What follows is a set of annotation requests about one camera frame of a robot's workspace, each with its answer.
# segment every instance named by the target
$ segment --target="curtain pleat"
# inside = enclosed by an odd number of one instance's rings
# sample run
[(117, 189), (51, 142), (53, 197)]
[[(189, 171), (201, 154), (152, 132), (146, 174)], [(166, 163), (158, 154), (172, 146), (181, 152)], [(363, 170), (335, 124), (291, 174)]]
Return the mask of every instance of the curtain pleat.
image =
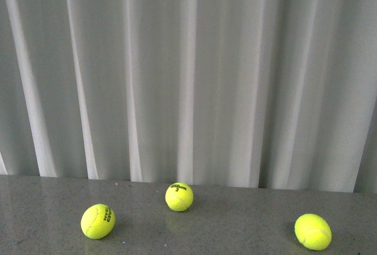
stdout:
[(377, 192), (377, 0), (0, 11), (0, 174)]

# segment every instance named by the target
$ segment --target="fuzzy tennis ball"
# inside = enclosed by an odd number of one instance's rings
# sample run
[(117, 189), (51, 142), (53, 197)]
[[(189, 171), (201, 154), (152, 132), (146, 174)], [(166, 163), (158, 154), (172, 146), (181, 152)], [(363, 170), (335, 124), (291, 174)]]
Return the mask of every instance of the fuzzy tennis ball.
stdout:
[(115, 224), (113, 210), (104, 204), (90, 207), (81, 218), (82, 232), (90, 239), (101, 239), (108, 235)]
[(318, 215), (304, 214), (296, 220), (295, 233), (302, 245), (311, 250), (323, 250), (331, 242), (331, 229)]
[(166, 191), (165, 201), (176, 212), (187, 210), (194, 200), (194, 193), (186, 183), (174, 183)]

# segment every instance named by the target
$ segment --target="gray countertop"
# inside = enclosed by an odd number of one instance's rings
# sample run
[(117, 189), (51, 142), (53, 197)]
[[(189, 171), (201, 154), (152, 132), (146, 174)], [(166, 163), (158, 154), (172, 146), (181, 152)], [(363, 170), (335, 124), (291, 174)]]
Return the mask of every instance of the gray countertop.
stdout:
[[(191, 186), (183, 213), (165, 203), (168, 184), (0, 176), (0, 254), (377, 254), (377, 195)], [(81, 231), (84, 211), (108, 204), (113, 231)], [(310, 251), (295, 220), (315, 213), (333, 240)]]

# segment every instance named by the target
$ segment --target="granite surface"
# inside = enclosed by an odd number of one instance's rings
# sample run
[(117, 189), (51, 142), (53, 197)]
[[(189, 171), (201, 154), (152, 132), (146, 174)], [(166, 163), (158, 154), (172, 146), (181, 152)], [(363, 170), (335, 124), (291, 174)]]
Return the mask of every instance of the granite surface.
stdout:
[[(377, 254), (377, 195), (192, 186), (193, 205), (169, 210), (168, 184), (0, 176), (0, 254)], [(83, 212), (105, 203), (116, 224), (86, 238)], [(305, 213), (324, 217), (333, 240), (310, 251), (296, 239)]]

